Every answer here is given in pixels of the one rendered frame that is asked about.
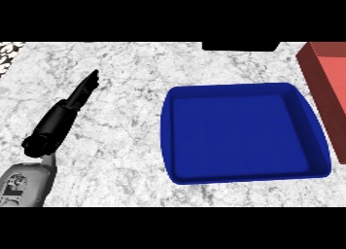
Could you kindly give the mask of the blue square tray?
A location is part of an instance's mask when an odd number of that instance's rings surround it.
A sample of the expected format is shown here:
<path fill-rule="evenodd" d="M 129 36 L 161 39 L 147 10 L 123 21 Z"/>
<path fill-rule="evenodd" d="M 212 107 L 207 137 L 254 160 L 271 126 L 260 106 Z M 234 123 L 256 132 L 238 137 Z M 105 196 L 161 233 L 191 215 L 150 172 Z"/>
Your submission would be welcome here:
<path fill-rule="evenodd" d="M 288 83 L 172 88 L 161 150 L 181 185 L 320 178 L 331 172 L 320 120 Z"/>

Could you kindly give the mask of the red-brown cardboard box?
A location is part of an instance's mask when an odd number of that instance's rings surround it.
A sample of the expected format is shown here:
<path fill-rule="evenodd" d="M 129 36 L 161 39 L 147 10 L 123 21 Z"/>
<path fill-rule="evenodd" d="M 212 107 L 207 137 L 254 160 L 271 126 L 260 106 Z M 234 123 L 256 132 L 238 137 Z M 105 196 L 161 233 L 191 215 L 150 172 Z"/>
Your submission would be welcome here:
<path fill-rule="evenodd" d="M 342 164 L 346 164 L 346 42 L 308 42 L 297 61 Z"/>

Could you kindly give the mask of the black appliance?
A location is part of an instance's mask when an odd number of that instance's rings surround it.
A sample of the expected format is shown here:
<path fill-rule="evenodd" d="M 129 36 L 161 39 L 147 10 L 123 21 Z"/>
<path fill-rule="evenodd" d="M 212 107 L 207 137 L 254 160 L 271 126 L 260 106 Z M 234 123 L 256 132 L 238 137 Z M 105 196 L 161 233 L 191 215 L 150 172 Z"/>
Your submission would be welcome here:
<path fill-rule="evenodd" d="M 278 42 L 204 42 L 203 49 L 206 51 L 274 52 L 278 45 Z"/>

